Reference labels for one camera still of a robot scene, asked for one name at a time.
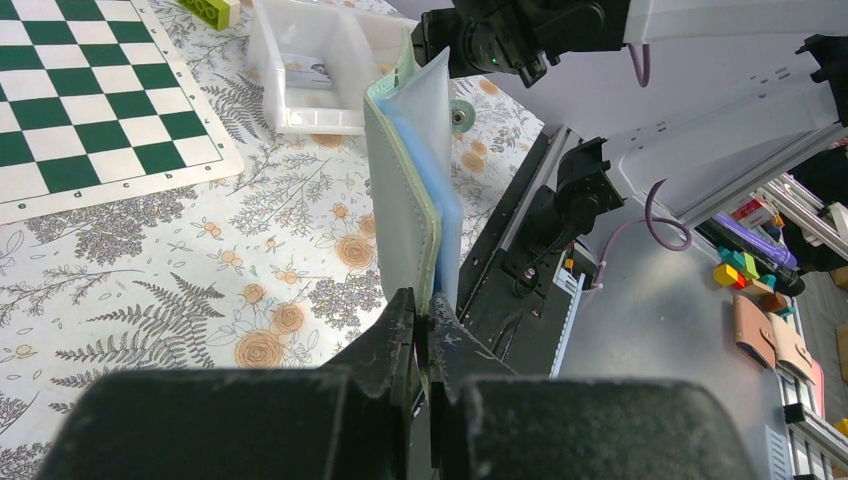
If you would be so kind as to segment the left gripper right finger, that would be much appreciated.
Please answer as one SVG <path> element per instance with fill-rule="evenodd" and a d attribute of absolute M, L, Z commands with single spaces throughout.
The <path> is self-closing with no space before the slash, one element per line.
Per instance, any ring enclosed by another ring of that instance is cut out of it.
<path fill-rule="evenodd" d="M 520 375 L 435 294 L 431 461 L 444 479 L 752 479 L 729 414 L 682 381 Z"/>

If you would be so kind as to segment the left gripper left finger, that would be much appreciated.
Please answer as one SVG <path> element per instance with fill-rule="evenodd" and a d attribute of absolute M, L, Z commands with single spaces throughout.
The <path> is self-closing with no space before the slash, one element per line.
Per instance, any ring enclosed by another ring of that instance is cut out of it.
<path fill-rule="evenodd" d="M 403 479 L 411 289 L 316 369 L 125 371 L 96 381 L 41 479 Z"/>

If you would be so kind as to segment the green leather card holder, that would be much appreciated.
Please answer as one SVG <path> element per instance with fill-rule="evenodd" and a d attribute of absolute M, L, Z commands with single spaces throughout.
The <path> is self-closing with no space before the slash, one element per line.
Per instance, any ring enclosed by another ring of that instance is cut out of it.
<path fill-rule="evenodd" d="M 394 65 L 363 95 L 378 267 L 386 297 L 410 288 L 427 314 L 458 295 L 464 208 L 451 180 L 452 142 L 474 107 L 456 97 L 444 48 L 418 66 L 410 28 Z"/>

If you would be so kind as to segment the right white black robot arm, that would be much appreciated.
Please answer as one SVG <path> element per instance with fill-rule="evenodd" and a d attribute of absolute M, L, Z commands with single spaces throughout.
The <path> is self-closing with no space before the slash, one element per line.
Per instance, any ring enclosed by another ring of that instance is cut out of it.
<path fill-rule="evenodd" d="M 783 152 L 834 123 L 800 47 L 846 32 L 843 1 L 634 1 L 624 37 L 650 48 L 646 87 L 624 52 L 567 53 L 530 88 L 493 81 L 548 127 L 603 137 L 616 177 L 640 191 L 664 180 L 669 209 L 696 219 L 739 195 L 736 175 L 769 180 Z"/>

